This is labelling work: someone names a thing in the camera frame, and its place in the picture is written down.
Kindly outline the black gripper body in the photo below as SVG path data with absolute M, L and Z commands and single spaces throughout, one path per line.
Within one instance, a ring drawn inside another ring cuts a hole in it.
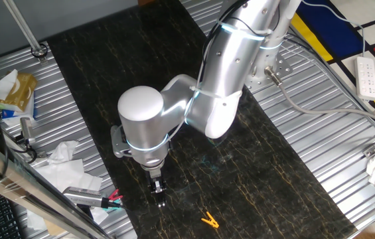
M 160 176 L 152 177 L 150 172 L 146 172 L 147 175 L 147 183 L 149 186 L 149 190 L 153 194 L 159 194 L 166 191 L 166 182 L 164 178 Z

